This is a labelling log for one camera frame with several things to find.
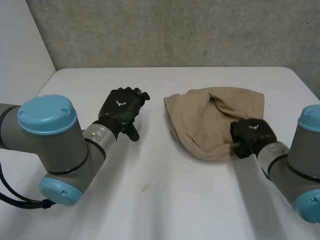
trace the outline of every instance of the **beige cloth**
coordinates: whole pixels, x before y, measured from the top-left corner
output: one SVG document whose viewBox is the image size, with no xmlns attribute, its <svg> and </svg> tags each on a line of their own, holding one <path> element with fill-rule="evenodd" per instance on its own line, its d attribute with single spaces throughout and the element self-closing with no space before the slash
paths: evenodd
<svg viewBox="0 0 320 240">
<path fill-rule="evenodd" d="M 234 159 L 230 123 L 264 117 L 263 94 L 236 87 L 190 90 L 164 98 L 175 138 L 196 158 Z"/>
</svg>

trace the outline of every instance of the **white wall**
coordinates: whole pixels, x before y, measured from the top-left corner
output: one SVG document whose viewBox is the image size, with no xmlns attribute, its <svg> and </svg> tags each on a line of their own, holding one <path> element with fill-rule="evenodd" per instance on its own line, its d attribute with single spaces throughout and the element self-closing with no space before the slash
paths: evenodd
<svg viewBox="0 0 320 240">
<path fill-rule="evenodd" d="M 23 104 L 55 72 L 25 0 L 0 0 L 0 103 Z"/>
</svg>

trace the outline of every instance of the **khaki pants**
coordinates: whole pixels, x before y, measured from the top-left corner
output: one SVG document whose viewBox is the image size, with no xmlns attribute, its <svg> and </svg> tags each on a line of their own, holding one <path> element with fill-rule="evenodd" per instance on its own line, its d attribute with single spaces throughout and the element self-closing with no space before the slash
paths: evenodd
<svg viewBox="0 0 320 240">
<path fill-rule="evenodd" d="M 236 87 L 209 87 L 164 98 L 174 137 L 196 158 L 236 158 L 230 123 L 264 117 L 263 94 Z"/>
</svg>

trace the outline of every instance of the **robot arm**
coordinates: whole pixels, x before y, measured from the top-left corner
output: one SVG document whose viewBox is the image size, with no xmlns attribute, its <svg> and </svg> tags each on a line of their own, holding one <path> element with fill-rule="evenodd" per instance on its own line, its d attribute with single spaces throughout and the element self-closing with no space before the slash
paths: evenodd
<svg viewBox="0 0 320 240">
<path fill-rule="evenodd" d="M 255 154 L 261 169 L 307 222 L 320 222 L 320 105 L 307 106 L 298 120 L 291 149 L 278 142 L 262 119 L 231 123 L 240 158 Z"/>
<path fill-rule="evenodd" d="M 72 206 L 82 197 L 116 143 L 119 133 L 139 140 L 133 122 L 149 95 L 138 88 L 111 91 L 98 120 L 83 133 L 69 99 L 36 97 L 22 106 L 0 104 L 0 148 L 37 154 L 47 174 L 41 193 Z"/>
</svg>

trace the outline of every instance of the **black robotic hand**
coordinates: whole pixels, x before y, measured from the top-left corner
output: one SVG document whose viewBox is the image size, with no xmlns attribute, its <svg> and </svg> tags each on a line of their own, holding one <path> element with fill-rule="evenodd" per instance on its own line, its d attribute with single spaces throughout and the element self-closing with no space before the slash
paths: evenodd
<svg viewBox="0 0 320 240">
<path fill-rule="evenodd" d="M 249 157 L 252 153 L 258 156 L 262 148 L 277 141 L 271 127 L 262 119 L 234 121 L 230 124 L 230 133 L 233 142 L 239 143 L 234 152 L 241 159 Z"/>
<path fill-rule="evenodd" d="M 147 100 L 150 100 L 150 96 L 139 88 L 112 90 L 99 112 L 96 123 L 108 127 L 115 137 L 122 132 L 136 142 L 140 137 L 133 122 Z"/>
</svg>

